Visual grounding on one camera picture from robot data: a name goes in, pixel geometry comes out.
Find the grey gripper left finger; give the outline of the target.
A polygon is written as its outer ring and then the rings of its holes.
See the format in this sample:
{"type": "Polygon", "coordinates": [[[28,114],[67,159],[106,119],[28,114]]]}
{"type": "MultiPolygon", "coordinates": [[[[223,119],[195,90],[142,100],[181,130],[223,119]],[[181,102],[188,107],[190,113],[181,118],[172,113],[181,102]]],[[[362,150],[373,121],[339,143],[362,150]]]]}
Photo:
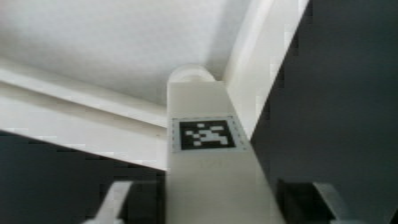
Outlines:
{"type": "Polygon", "coordinates": [[[87,219],[81,224],[124,224],[119,214],[131,186],[131,181],[115,181],[111,183],[95,216],[92,219],[87,219]]]}

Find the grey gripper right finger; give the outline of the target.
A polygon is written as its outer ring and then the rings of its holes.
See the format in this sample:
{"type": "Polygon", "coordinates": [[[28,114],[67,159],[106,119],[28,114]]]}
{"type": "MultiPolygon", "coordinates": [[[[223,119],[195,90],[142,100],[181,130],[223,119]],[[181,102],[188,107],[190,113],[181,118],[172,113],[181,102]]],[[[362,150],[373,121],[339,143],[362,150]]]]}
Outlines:
{"type": "Polygon", "coordinates": [[[328,211],[332,213],[330,224],[353,224],[355,218],[342,201],[342,197],[330,183],[314,182],[312,183],[316,191],[319,193],[328,211]]]}

